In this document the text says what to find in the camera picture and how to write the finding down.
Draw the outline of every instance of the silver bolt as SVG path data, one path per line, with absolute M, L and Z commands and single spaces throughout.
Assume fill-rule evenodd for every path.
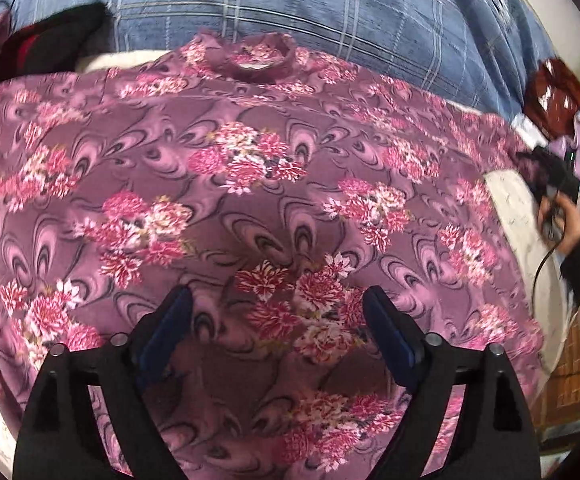
M 499 343 L 492 343 L 491 345 L 488 345 L 488 348 L 497 357 L 505 353 L 503 346 L 501 346 Z
M 434 332 L 428 332 L 426 334 L 426 343 L 430 346 L 439 346 L 443 342 L 443 338 Z
M 50 349 L 50 355 L 52 357 L 59 357 L 62 353 L 64 353 L 66 346 L 62 343 L 57 343 L 56 345 L 52 345 Z
M 128 334 L 123 332 L 116 333 L 110 338 L 112 346 L 123 346 L 128 342 Z

